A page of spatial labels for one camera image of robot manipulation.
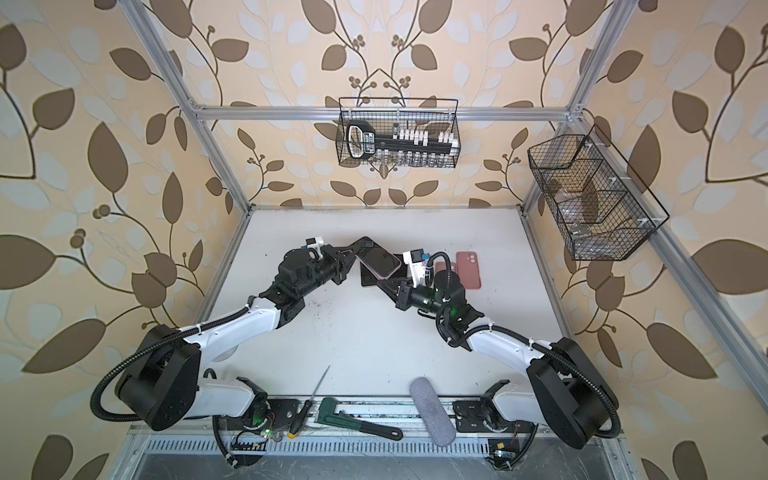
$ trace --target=black wire basket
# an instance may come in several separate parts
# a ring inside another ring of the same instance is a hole
[[[574,260],[626,260],[669,213],[627,163],[617,171],[601,152],[610,141],[593,127],[586,135],[559,135],[528,149],[531,172]],[[649,211],[631,193],[649,194],[660,208]]]
[[[462,149],[457,108],[448,98],[342,97],[339,165],[455,168]]]

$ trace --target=pink phone case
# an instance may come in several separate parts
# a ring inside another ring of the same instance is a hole
[[[462,285],[467,290],[479,290],[480,266],[478,265],[478,254],[475,252],[457,252],[456,254],[456,273],[462,279]]]

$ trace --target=black smartphone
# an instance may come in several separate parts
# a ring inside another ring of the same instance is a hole
[[[402,262],[402,255],[399,253],[395,253],[395,257],[397,257],[397,260],[400,260]],[[402,263],[400,267],[397,269],[396,272],[392,274],[390,278],[387,280],[395,279],[395,278],[402,278],[406,280],[408,278],[408,265],[405,265]],[[376,286],[376,284],[379,282],[379,279],[376,278],[376,275],[373,274],[373,272],[364,264],[360,264],[360,286]]]
[[[360,263],[367,266],[377,279],[386,280],[390,278],[400,268],[402,261],[381,248],[370,238],[363,237],[362,240],[365,241],[365,246],[357,254]]]

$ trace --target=leaf pattern wallpaper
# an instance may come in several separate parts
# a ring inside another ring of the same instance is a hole
[[[0,69],[4,473],[95,479],[127,425],[94,385],[194,320],[240,212],[115,2],[0,2]]]
[[[145,0],[197,103],[563,107],[606,0]]]
[[[584,110],[763,349],[767,22],[765,2],[641,1]],[[768,417],[653,248],[574,262],[542,200],[536,233],[579,343],[621,401],[641,471],[765,476]]]
[[[767,38],[764,2],[641,3],[586,109],[763,350]]]
[[[547,122],[459,124],[457,168],[339,165],[336,125],[311,121],[219,121],[226,152],[257,207],[490,207],[517,205],[533,176],[526,150],[552,135]],[[215,177],[208,184],[219,193]]]

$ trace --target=brown leaf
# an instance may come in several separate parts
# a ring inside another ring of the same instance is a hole
[[[273,181],[273,182],[269,182],[266,185],[266,187],[272,190],[273,192],[284,192],[286,190],[290,190],[291,188],[293,188],[293,184],[289,184],[288,182]]]
[[[346,48],[344,45],[331,45],[326,48],[320,67],[323,70],[339,70],[346,63]]]
[[[408,201],[408,196],[406,195],[406,192],[402,190],[396,190],[394,188],[389,189],[389,199],[395,204],[395,205],[405,205]]]
[[[494,172],[501,171],[501,169],[502,169],[502,164],[500,164],[496,160],[486,159],[486,160],[482,161],[482,164],[483,164],[483,167],[485,167],[485,168],[487,168],[487,169],[489,169],[491,171],[494,171]]]
[[[641,462],[643,462],[643,468],[645,468],[645,475],[648,477],[648,480],[670,480],[669,477],[667,477],[667,474],[664,473],[664,470],[661,468],[658,468],[655,463],[653,463],[651,460],[646,460],[645,458],[640,459]]]
[[[187,259],[187,268],[194,272],[200,266],[200,261],[202,259],[203,259],[203,241],[198,240],[197,243],[195,243],[194,248],[192,249],[192,252],[190,252],[189,258]]]
[[[175,173],[171,173],[163,189],[163,215],[169,223],[176,223],[184,207],[184,194]]]
[[[325,0],[301,0],[301,8],[315,30],[324,34],[336,30],[336,14]]]
[[[74,90],[53,91],[42,95],[32,105],[32,116],[46,130],[56,130],[67,123],[74,111]]]
[[[339,195],[343,195],[344,197],[355,197],[357,195],[357,190],[355,190],[355,187],[346,182],[331,180],[331,188],[333,191]]]
[[[640,0],[640,3],[638,3],[637,6],[643,12],[646,12],[646,13],[653,12],[659,6],[659,0]]]
[[[373,190],[368,190],[365,192],[362,196],[362,202],[365,205],[373,205],[376,202],[379,201],[379,198],[382,197],[382,189],[375,188]]]
[[[109,52],[109,56],[123,73],[135,80],[148,80],[152,75],[147,61],[132,48],[116,48]]]
[[[315,124],[318,132],[330,141],[336,141],[338,128],[334,124]]]
[[[176,283],[178,270],[176,263],[165,253],[147,253],[144,255],[144,261],[147,263],[149,274],[157,279],[164,286],[171,286]]]
[[[584,222],[597,223],[600,216],[600,197],[592,179],[584,186],[579,201],[581,202],[581,216],[584,218]]]
[[[528,139],[528,129],[527,128],[523,128],[522,130],[520,130],[518,132],[517,135],[515,135],[514,138],[512,138],[512,143],[511,143],[512,150],[514,150],[515,148],[520,147],[520,145],[523,145],[523,143],[527,139]]]
[[[0,68],[13,70],[27,58],[27,44],[16,25],[9,23],[0,28]]]
[[[611,124],[608,120],[601,116],[594,118],[595,133],[598,134],[598,138],[606,145],[611,145]]]
[[[340,167],[344,167],[344,168],[357,168],[357,167],[360,166],[360,159],[359,158],[348,157],[348,158],[342,160],[339,163],[339,166]]]
[[[174,130],[176,131],[176,139],[179,140],[181,150],[187,151],[187,124],[184,123],[182,117],[174,118]]]
[[[40,447],[31,480],[59,480],[72,463],[72,444],[62,435],[48,435]]]
[[[613,276],[611,272],[613,268],[614,263],[610,260],[591,261],[587,267],[587,285],[592,290],[597,290],[606,280]]]
[[[608,81],[610,83],[618,83],[627,80],[637,70],[637,66],[642,59],[643,54],[637,50],[622,51],[608,69]]]
[[[539,60],[547,54],[547,42],[536,37],[516,38],[509,42],[512,54],[522,61]]]
[[[726,73],[734,73],[744,59],[744,39],[733,27],[725,27],[715,44],[715,63]]]
[[[672,465],[680,480],[707,480],[707,469],[693,440],[683,440],[672,451]]]
[[[652,323],[646,330],[648,342],[670,367],[695,379],[713,379],[717,374],[699,350],[666,323]]]
[[[207,182],[205,182],[205,187],[212,195],[215,195],[216,197],[221,195],[221,192],[224,190],[224,186],[221,184],[219,177],[211,177]]]
[[[424,33],[435,33],[448,20],[451,0],[428,0],[419,11],[419,27]]]
[[[589,56],[592,55],[592,49],[587,48],[584,50],[584,53],[581,54],[581,60],[578,62],[578,74],[581,75],[581,72],[584,71],[584,67],[587,66],[587,62],[589,61]]]
[[[506,108],[533,108],[533,102],[530,100],[513,101],[505,105]]]
[[[128,162],[123,148],[104,122],[96,127],[88,142],[88,165],[96,180],[113,194],[128,179]]]
[[[571,0],[565,13],[565,29],[574,37],[578,37],[590,28],[600,18],[607,0]]]
[[[680,128],[695,134],[707,126],[710,109],[701,98],[675,91],[672,94],[672,112]]]
[[[414,197],[426,197],[433,191],[437,190],[439,180],[427,180],[413,187]]]
[[[627,173],[640,192],[645,192],[656,180],[661,168],[661,146],[656,132],[647,125],[637,139],[629,156]]]
[[[149,309],[158,308],[165,301],[165,287],[149,273],[132,273],[131,288],[136,300]]]
[[[242,128],[237,129],[237,138],[239,138],[240,142],[250,150],[256,150],[256,142],[253,141],[253,138],[251,138]]]
[[[420,108],[437,108],[437,97],[435,95],[425,99],[420,105]]]
[[[183,75],[184,69],[181,67],[181,59],[179,58],[179,54],[176,53],[175,50],[169,50],[168,54],[170,55],[170,59],[174,61],[174,65],[176,65],[176,70],[179,72],[179,75]]]
[[[437,70],[437,58],[432,49],[426,45],[413,45],[411,47],[411,61],[422,70]]]
[[[491,204],[479,198],[470,198],[467,206],[469,208],[488,208]]]
[[[479,184],[475,184],[475,186],[480,190],[485,190],[486,192],[495,192],[502,189],[502,183],[496,180],[480,182]]]
[[[147,145],[154,145],[165,134],[165,114],[155,114],[147,122]]]
[[[281,207],[301,208],[304,206],[300,198],[291,198],[280,204]]]
[[[192,16],[182,0],[149,0],[155,16],[177,37],[192,33]]]
[[[108,453],[102,453],[98,457],[94,458],[90,462],[83,465],[77,473],[74,474],[72,480],[96,480],[101,470],[104,468],[104,464],[107,463]]]
[[[625,287],[624,277],[612,276],[605,280],[603,284],[600,285],[600,288],[594,293],[594,301],[606,312],[616,310],[619,305],[621,305],[621,300],[624,298]]]
[[[568,271],[571,272],[571,274],[576,273],[576,270],[578,270],[578,266],[576,266],[576,261],[571,256],[571,252],[568,251],[568,247],[563,247],[563,260],[565,260],[565,266],[568,268]]]
[[[285,165],[285,162],[282,160],[272,160],[268,164],[266,164],[266,171],[268,172],[277,172],[283,169],[283,165]]]
[[[35,282],[56,262],[56,256],[40,243],[19,235],[0,235],[0,290]]]
[[[99,319],[73,323],[43,345],[22,372],[50,373],[74,365],[98,345],[106,330],[107,326]]]
[[[240,61],[248,55],[248,42],[237,38],[222,38],[216,40],[210,50],[221,61]]]
[[[598,343],[600,343],[600,348],[603,350],[605,358],[607,358],[608,361],[613,363],[615,366],[623,368],[621,365],[619,352],[616,350],[616,344],[611,338],[611,334],[608,333],[605,328],[600,328],[598,330]]]
[[[99,10],[109,10],[118,4],[118,0],[94,0],[94,7]]]
[[[538,215],[540,217],[544,216],[544,207],[545,207],[545,205],[546,205],[546,202],[545,202],[545,199],[544,199],[544,194],[539,194],[538,195]]]
[[[768,290],[768,251],[742,240],[716,240],[693,255],[720,293],[746,295]]]

